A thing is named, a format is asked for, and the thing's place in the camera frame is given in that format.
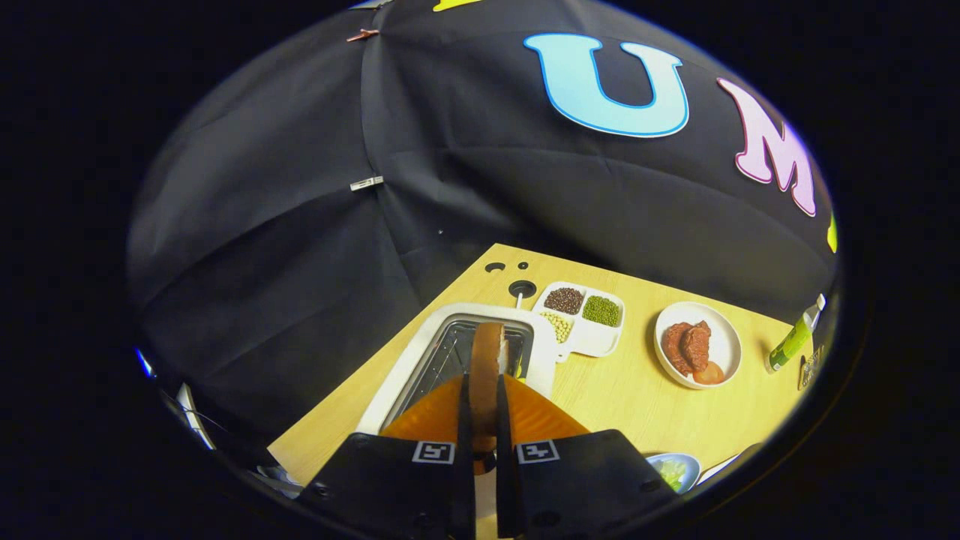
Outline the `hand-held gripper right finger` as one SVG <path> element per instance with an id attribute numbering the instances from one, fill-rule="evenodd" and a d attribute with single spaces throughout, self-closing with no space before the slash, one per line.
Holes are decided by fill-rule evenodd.
<path id="1" fill-rule="evenodd" d="M 528 385 L 497 390 L 497 535 L 625 539 L 680 504 L 619 430 L 591 433 Z"/>

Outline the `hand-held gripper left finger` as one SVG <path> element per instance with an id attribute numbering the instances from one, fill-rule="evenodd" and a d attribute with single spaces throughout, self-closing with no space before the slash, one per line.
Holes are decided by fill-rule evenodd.
<path id="1" fill-rule="evenodd" d="M 453 399 L 452 441 L 350 434 L 301 490 L 298 508 L 340 539 L 474 539 L 465 383 Z"/>

